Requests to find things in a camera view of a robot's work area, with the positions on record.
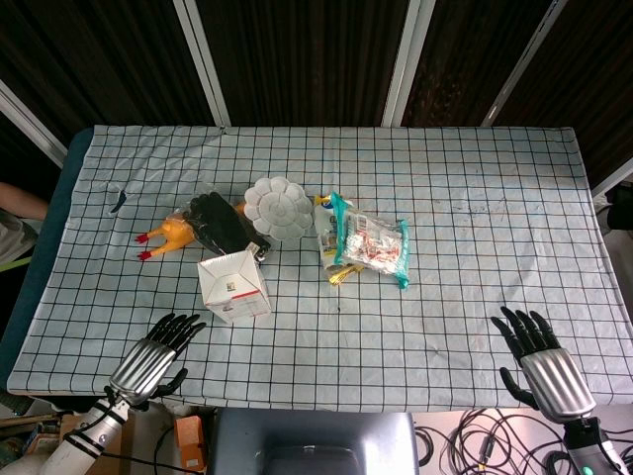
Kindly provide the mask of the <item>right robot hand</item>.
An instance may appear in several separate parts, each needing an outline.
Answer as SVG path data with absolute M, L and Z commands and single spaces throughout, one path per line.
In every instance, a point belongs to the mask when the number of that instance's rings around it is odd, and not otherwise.
M 549 323 L 538 313 L 500 309 L 503 319 L 492 317 L 522 371 L 523 390 L 506 367 L 501 381 L 518 402 L 539 411 L 550 422 L 565 424 L 588 417 L 596 406 L 588 383 L 572 355 L 560 345 Z

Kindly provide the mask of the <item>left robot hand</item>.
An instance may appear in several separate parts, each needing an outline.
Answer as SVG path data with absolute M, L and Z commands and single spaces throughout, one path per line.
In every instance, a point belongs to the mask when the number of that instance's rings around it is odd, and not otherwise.
M 162 379 L 193 337 L 206 326 L 199 319 L 199 315 L 174 313 L 162 317 L 110 377 L 108 387 L 114 395 L 131 408 L 144 409 L 150 399 L 174 394 L 187 377 L 188 369 L 182 367 L 167 383 L 162 383 Z

